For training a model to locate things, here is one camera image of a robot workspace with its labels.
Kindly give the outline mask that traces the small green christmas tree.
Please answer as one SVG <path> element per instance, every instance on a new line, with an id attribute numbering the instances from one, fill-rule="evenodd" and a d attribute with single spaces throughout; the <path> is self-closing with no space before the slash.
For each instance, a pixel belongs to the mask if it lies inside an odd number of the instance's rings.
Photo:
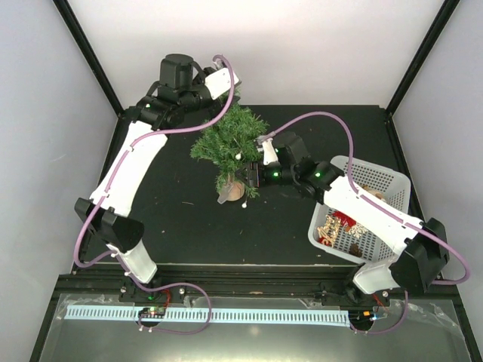
<path id="1" fill-rule="evenodd" d="M 218 192 L 238 182 L 235 172 L 243 164 L 263 159 L 255 140 L 266 134 L 268 124 L 249 107 L 240 105 L 238 99 L 236 94 L 225 115 L 202 130 L 190 150 L 192 158 L 209 161 L 217 167 L 215 188 Z"/>

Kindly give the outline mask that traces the white perforated plastic basket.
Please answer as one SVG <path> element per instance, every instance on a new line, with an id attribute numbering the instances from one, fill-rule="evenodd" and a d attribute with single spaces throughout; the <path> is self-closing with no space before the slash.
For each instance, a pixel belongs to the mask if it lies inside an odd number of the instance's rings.
<path id="1" fill-rule="evenodd" d="M 380 166 L 360 159 L 352 160 L 353 181 L 359 185 L 367 185 L 382 192 L 389 206 L 407 213 L 411 198 L 411 181 L 403 173 L 388 167 Z M 326 253 L 345 259 L 348 262 L 362 264 L 365 262 L 378 262 L 393 256 L 391 249 L 372 232 L 356 239 L 340 228 L 340 232 L 333 247 L 327 247 L 318 242 L 317 228 L 325 224 L 326 216 L 335 210 L 324 204 L 315 206 L 308 230 L 308 239 L 311 245 Z M 349 254 L 349 247 L 356 243 L 363 252 L 362 258 Z"/>

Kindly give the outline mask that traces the red star ornament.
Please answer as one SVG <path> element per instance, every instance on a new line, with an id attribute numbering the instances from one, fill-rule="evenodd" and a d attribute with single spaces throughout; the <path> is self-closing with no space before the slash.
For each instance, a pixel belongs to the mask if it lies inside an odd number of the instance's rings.
<path id="1" fill-rule="evenodd" d="M 341 226 L 345 228 L 346 232 L 357 224 L 354 219 L 350 218 L 344 213 L 341 213 L 340 211 L 335 211 L 331 215 L 332 217 L 339 219 Z"/>

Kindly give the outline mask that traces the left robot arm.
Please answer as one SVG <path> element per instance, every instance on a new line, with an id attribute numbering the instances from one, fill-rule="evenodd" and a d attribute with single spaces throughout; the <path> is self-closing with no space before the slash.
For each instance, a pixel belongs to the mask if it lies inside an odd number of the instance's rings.
<path id="1" fill-rule="evenodd" d="M 157 299 L 162 283 L 144 243 L 144 225 L 131 218 L 137 191 L 154 158 L 173 134 L 192 133 L 216 124 L 227 112 L 227 95 L 235 95 L 238 76 L 225 57 L 216 55 L 202 68 L 185 54 L 169 54 L 159 77 L 136 105 L 125 110 L 128 132 L 110 169 L 89 198 L 79 198 L 75 211 L 83 225 L 73 252 L 79 268 L 105 257 L 117 259 L 136 281 L 146 301 Z"/>

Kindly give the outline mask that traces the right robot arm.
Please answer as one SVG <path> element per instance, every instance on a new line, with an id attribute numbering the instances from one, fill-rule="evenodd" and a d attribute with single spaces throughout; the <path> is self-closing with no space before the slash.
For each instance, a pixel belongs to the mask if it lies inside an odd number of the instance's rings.
<path id="1" fill-rule="evenodd" d="M 328 161 L 315 161 L 295 133 L 282 133 L 260 140 L 261 161 L 248 161 L 235 175 L 251 188 L 292 186 L 311 198 L 341 212 L 376 235 L 393 253 L 391 258 L 364 262 L 352 280 L 343 285 L 343 295 L 352 304 L 370 294 L 402 288 L 424 294 L 447 265 L 445 227 L 436 219 L 424 222 L 375 195 L 349 184 L 349 174 Z"/>

